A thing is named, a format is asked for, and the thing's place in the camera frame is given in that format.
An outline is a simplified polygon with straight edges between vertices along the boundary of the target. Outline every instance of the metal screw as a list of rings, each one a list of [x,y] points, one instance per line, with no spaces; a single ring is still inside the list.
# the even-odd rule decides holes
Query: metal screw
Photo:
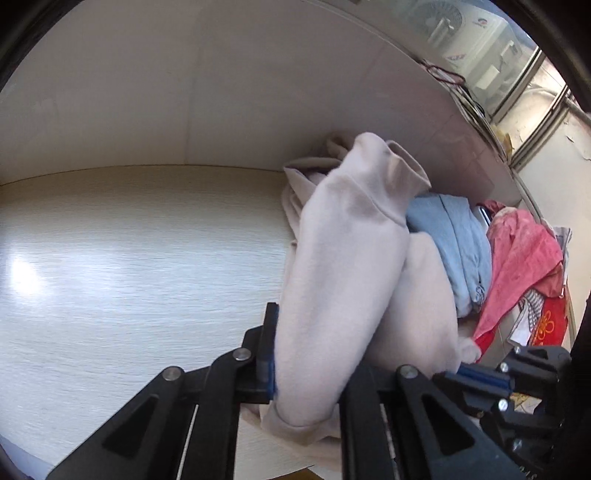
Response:
[[[251,351],[248,348],[237,348],[232,352],[232,356],[234,360],[238,360],[239,362],[243,362],[244,360],[248,360],[251,357]]]
[[[521,447],[523,447],[523,440],[521,440],[521,439],[515,439],[515,440],[513,440],[513,445],[511,446],[511,450],[513,450],[514,452],[516,452]]]
[[[162,372],[162,376],[168,382],[174,382],[178,379],[183,371],[179,367],[168,367]]]
[[[418,370],[416,368],[414,368],[412,365],[403,365],[400,367],[400,374],[404,378],[411,380],[411,379],[416,378],[418,376]]]

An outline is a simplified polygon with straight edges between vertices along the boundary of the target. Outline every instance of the white wood grain surface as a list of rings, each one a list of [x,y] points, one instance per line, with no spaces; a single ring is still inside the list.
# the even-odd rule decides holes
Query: white wood grain surface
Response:
[[[0,187],[0,435],[55,465],[167,365],[277,301],[281,173],[111,167]],[[236,478],[307,466],[241,426]]]

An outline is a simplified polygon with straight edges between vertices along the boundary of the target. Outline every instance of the blue garment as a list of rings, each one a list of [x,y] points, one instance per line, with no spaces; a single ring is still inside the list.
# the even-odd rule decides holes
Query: blue garment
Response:
[[[427,232],[437,245],[452,284],[458,318],[479,312],[491,286],[491,245],[468,200],[428,193],[407,210],[411,232]]]

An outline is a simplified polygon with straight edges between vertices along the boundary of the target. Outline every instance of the air conditioner outdoor unit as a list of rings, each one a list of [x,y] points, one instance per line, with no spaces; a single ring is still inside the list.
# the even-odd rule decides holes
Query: air conditioner outdoor unit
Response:
[[[409,26],[454,65],[484,107],[499,88],[510,86],[523,52],[507,20],[462,1],[410,4]]]

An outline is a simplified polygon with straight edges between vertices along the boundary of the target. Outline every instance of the triangular cutout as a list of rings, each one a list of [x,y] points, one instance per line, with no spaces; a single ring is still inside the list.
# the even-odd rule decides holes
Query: triangular cutout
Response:
[[[158,397],[151,395],[130,417],[103,442],[103,447],[126,458],[133,458],[139,451],[146,429],[150,424]]]
[[[474,445],[471,435],[431,395],[422,396],[425,412],[443,455],[454,455]]]

